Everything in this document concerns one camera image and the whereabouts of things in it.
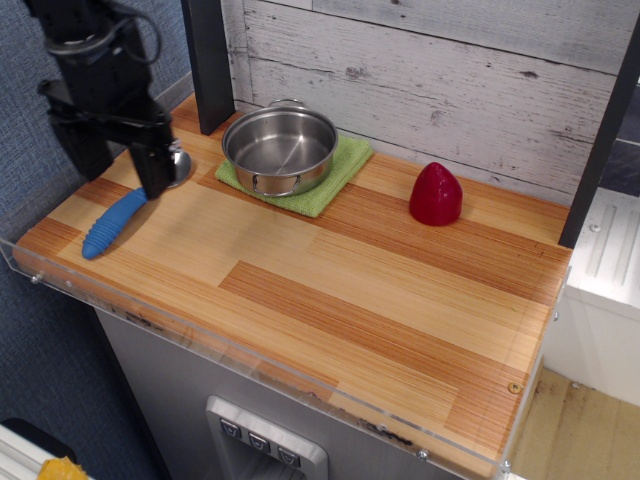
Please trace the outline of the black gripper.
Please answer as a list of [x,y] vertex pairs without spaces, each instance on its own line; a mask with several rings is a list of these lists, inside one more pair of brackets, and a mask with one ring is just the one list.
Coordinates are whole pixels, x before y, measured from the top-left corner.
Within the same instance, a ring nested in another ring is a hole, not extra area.
[[84,39],[46,47],[60,80],[40,83],[52,129],[87,180],[113,163],[106,140],[129,151],[148,200],[183,181],[183,150],[173,142],[170,117],[149,95],[150,65],[140,39]]

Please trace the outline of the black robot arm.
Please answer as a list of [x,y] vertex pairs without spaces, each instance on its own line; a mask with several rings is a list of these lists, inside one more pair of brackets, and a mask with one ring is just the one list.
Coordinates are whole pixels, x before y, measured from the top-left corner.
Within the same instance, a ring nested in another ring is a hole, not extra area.
[[62,74],[39,94],[76,170],[88,181],[113,163],[109,145],[129,149],[149,199],[176,179],[171,117],[149,94],[151,65],[136,22],[147,17],[116,1],[29,1],[47,52]]

